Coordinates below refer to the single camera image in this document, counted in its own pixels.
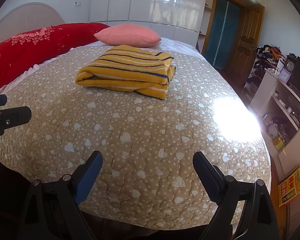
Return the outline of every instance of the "alarm clock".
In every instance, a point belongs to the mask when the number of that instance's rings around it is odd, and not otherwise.
[[[289,78],[291,77],[291,73],[283,68],[278,76],[285,84],[288,82]]]

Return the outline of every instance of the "white headboard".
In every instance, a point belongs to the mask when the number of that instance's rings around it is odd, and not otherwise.
[[[0,42],[23,32],[64,23],[51,6],[32,2],[25,3],[7,13],[0,21]]]

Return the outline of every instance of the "folded towel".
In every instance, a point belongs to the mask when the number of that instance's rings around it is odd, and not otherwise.
[[[121,45],[79,70],[76,83],[165,99],[175,67],[173,56]]]

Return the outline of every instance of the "door frame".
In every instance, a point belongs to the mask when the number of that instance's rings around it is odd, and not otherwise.
[[[232,3],[235,3],[237,6],[239,6],[241,8],[244,8],[244,7],[248,6],[245,2],[242,2],[240,0],[230,0],[230,1]],[[217,3],[217,0],[213,0],[212,8],[211,8],[211,14],[210,14],[210,18],[209,18],[209,24],[208,24],[208,28],[207,28],[207,33],[206,33],[204,43],[203,43],[203,47],[202,47],[202,50],[201,50],[201,55],[202,56],[205,53],[206,48],[207,48],[209,35],[210,35],[211,27],[212,27],[212,22],[213,22],[213,18],[214,18],[214,12],[216,10],[216,3]]]

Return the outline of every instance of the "red pillow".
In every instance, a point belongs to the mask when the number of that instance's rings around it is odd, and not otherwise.
[[[69,23],[21,33],[0,43],[0,88],[34,64],[97,41],[94,37],[108,25]]]

